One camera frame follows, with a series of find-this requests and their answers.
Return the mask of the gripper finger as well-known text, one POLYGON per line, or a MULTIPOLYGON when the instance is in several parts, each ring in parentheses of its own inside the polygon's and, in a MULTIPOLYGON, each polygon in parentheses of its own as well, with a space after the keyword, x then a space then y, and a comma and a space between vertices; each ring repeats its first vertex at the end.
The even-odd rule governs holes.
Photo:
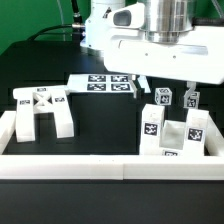
POLYGON ((133 90, 133 97, 135 99, 138 99, 140 97, 140 92, 141 92, 141 89, 140 87, 138 86, 138 82, 137 82, 137 78, 135 75, 132 75, 132 74, 129 74, 128 75, 128 82, 133 90))
POLYGON ((191 82, 191 81, 188 81, 187 82, 187 90, 183 96, 183 101, 184 101, 184 104, 185 104, 185 100, 193 93, 195 92, 195 89, 196 89, 196 83, 195 82, 191 82))

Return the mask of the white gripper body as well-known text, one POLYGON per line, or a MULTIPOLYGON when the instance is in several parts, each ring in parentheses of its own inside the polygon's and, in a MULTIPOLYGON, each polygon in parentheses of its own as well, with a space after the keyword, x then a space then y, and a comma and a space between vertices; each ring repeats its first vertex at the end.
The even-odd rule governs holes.
POLYGON ((166 79, 224 82, 224 13, 195 16, 196 0, 138 0, 108 14, 109 71, 166 79))

